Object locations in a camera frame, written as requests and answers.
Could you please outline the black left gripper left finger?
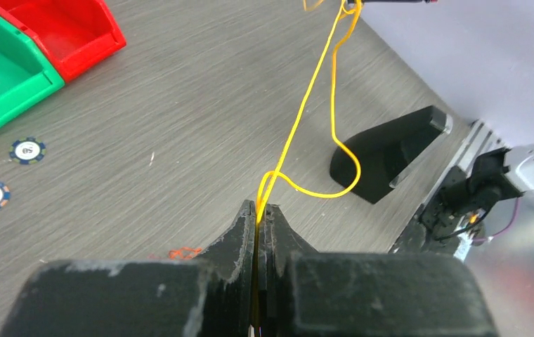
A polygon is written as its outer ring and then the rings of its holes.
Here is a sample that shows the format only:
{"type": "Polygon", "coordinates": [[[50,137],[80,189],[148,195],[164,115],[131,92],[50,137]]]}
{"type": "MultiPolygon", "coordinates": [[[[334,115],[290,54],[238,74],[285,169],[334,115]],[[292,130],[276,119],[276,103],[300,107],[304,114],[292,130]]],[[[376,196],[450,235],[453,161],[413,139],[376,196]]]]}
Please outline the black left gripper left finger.
{"type": "Polygon", "coordinates": [[[1,336],[246,336],[255,205],[191,259],[54,260],[21,288],[1,336]]]}

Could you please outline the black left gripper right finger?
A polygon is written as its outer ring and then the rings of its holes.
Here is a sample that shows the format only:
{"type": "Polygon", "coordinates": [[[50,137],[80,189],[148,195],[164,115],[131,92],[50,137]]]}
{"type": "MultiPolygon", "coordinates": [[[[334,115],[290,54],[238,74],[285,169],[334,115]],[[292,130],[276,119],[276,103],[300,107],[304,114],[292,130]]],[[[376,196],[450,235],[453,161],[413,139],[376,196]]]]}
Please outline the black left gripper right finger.
{"type": "Polygon", "coordinates": [[[471,271],[438,253],[319,252],[269,204],[257,237],[258,336],[497,336],[471,271]]]}

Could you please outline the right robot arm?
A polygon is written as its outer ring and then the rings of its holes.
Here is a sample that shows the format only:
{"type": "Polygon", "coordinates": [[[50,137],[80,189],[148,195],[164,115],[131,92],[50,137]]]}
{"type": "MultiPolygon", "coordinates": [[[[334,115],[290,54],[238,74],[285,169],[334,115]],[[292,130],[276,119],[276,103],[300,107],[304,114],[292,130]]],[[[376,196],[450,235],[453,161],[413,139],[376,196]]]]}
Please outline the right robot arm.
{"type": "Polygon", "coordinates": [[[419,222],[437,242],[478,227],[496,203],[534,190],[534,144],[477,156],[471,172],[452,167],[419,222]]]}

